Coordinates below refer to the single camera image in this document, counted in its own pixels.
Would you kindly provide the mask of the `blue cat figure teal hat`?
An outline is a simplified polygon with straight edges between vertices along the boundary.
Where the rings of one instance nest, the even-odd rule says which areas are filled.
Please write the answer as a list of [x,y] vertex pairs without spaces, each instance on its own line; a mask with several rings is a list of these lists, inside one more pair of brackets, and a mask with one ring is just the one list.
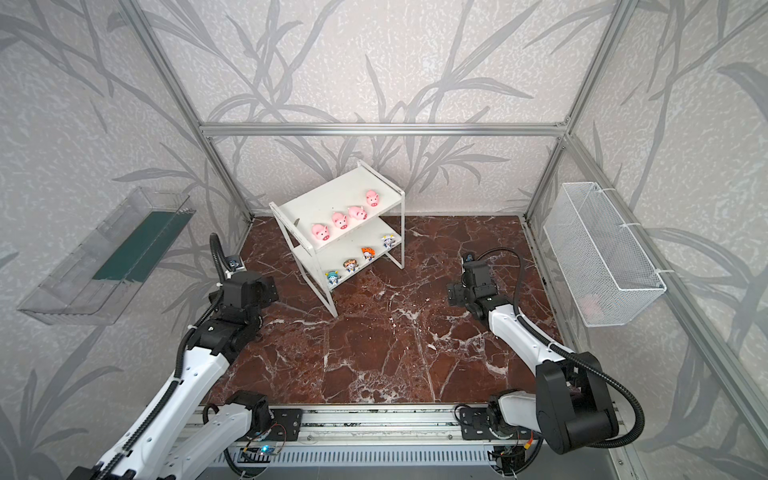
[[329,286],[335,287],[341,281],[341,276],[338,271],[332,270],[325,273],[326,280]]

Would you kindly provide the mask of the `pink pig toy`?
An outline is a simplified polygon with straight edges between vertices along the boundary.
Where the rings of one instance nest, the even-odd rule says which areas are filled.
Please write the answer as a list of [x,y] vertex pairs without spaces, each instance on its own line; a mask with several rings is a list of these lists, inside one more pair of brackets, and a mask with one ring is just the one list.
[[368,190],[365,195],[366,203],[369,207],[375,208],[380,204],[380,196],[374,190]]
[[357,221],[365,221],[368,218],[368,213],[362,206],[349,207],[348,215],[350,219]]
[[334,212],[331,220],[333,225],[339,230],[345,230],[349,227],[348,216],[342,212]]
[[313,237],[320,242],[328,241],[331,236],[329,227],[325,224],[320,224],[320,223],[316,223],[312,225],[311,233]]

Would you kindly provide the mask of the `blue cat figure flower collar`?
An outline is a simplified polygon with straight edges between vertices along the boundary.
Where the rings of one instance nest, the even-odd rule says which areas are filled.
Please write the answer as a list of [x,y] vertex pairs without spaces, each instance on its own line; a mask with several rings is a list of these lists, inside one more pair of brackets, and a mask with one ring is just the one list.
[[343,263],[343,267],[347,273],[354,274],[360,269],[360,263],[357,259],[351,258]]

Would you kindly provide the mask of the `orange octopus toy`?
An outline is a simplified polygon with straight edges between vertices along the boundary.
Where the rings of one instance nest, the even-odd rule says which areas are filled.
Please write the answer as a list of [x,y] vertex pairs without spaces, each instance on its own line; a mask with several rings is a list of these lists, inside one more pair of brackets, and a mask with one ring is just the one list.
[[376,256],[376,251],[371,247],[362,247],[361,252],[365,260],[373,260]]

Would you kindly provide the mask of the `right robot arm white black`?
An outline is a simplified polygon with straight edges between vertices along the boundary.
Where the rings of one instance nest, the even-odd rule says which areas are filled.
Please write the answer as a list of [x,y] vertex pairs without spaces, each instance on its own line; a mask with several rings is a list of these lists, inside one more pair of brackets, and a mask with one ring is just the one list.
[[[485,258],[510,253],[518,261],[511,298],[499,292]],[[645,412],[635,395],[605,373],[589,352],[575,352],[536,326],[520,306],[526,261],[514,249],[496,247],[462,257],[461,280],[448,287],[451,306],[466,309],[507,344],[535,377],[535,392],[508,392],[489,402],[493,428],[524,427],[558,454],[580,448],[615,449],[644,432]]]

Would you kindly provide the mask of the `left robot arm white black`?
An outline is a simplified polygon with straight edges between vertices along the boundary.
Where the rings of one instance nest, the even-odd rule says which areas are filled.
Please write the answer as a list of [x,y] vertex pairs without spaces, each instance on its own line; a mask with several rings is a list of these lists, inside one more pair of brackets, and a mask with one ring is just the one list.
[[217,234],[209,248],[217,289],[201,317],[188,325],[164,386],[125,436],[92,467],[76,467],[72,479],[194,479],[235,441],[262,438],[275,423],[265,395],[232,394],[196,433],[178,439],[218,379],[263,326],[263,309],[276,302],[271,277],[224,254]]

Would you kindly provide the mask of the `white two-tier metal shelf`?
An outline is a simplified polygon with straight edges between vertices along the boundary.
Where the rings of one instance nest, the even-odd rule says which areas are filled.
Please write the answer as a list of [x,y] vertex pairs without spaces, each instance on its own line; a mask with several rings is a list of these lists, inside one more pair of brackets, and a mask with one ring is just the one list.
[[405,267],[405,191],[360,161],[282,205],[270,204],[299,273],[334,317],[333,292],[381,258]]

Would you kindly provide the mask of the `clear plastic wall bin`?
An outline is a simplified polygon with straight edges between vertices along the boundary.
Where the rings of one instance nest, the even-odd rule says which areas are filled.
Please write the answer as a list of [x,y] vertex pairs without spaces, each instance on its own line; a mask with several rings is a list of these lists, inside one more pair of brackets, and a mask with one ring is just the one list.
[[135,188],[18,310],[46,325],[114,324],[195,213],[188,194]]

